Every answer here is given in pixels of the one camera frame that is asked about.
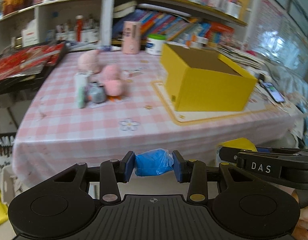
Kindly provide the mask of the person's right hand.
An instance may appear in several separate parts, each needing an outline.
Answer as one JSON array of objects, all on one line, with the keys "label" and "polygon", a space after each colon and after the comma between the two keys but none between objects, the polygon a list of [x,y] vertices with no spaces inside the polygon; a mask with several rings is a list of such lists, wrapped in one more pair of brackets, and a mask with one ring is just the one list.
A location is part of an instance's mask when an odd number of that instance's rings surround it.
[{"label": "person's right hand", "polygon": [[292,237],[297,240],[308,240],[308,206],[300,210],[300,217]]}]

